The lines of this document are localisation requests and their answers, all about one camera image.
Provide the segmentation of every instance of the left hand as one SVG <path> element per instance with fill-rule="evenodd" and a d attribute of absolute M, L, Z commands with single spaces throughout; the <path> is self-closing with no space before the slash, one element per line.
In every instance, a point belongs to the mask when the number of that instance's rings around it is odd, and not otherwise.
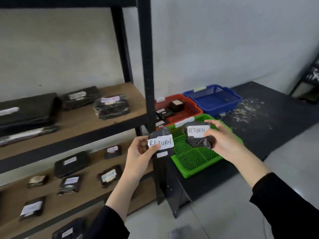
<path fill-rule="evenodd" d="M 138 152 L 139 142 L 147 139 L 147 136 L 136 137 L 127 152 L 126 164 L 123 175 L 136 182 L 144 175 L 149 161 L 154 153 L 160 148 L 160 144 L 151 146 L 144 154 Z"/>

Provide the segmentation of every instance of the red plastic basket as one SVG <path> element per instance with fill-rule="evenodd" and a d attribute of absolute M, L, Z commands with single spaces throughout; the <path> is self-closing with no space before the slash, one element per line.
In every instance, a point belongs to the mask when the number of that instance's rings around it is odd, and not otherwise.
<path fill-rule="evenodd" d="M 165 97 L 165 100 L 161 101 L 161 102 L 155 101 L 155 110 L 157 111 L 157 110 L 160 110 L 162 108 L 167 108 L 168 105 L 170 104 L 170 102 L 175 101 L 175 100 L 180 100 L 181 102 L 184 103 L 184 110 L 176 113 L 173 116 L 167 117 L 166 120 L 170 124 L 167 124 L 165 126 L 173 125 L 176 122 L 182 121 L 182 120 L 189 118 L 189 117 L 199 116 L 200 114 L 203 113 L 203 110 L 197 106 L 196 102 L 194 102 L 189 97 L 185 97 L 182 94 L 176 94 L 176 95 Z"/>

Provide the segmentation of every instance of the table surface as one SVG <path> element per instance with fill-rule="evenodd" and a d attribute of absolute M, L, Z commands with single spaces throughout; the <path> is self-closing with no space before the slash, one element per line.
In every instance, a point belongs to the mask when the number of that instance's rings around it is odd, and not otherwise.
<path fill-rule="evenodd" d="M 233 129 L 245 146 L 262 161 L 275 149 L 319 121 L 319 107 L 307 104 L 255 82 L 232 88 L 243 101 L 221 120 Z M 175 172 L 191 201 L 221 185 L 238 173 L 226 160 L 185 179 L 171 159 Z"/>

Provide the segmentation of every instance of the green plastic basket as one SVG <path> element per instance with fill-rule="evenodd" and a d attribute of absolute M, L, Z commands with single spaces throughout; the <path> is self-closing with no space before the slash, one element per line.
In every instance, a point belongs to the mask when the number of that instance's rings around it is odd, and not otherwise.
<path fill-rule="evenodd" d="M 204 121 L 209 119 L 215 120 L 208 114 L 201 114 L 195 117 L 195 121 Z M 205 147 L 193 148 L 188 145 L 186 143 L 186 135 L 182 132 L 182 127 L 175 128 L 174 124 L 168 128 L 171 130 L 174 140 L 175 155 L 171 156 L 171 158 L 184 178 L 189 178 L 223 159 L 216 152 Z"/>

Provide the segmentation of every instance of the black sleeve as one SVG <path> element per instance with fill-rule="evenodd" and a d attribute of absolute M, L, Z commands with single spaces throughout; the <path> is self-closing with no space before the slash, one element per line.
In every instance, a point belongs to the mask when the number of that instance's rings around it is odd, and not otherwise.
<path fill-rule="evenodd" d="M 83 239 L 111 237 L 127 239 L 129 235 L 130 233 L 126 229 L 122 218 L 116 211 L 105 205 L 84 233 Z"/>
<path fill-rule="evenodd" d="M 319 211 L 276 174 L 254 185 L 250 202 L 264 214 L 275 238 L 319 238 Z"/>

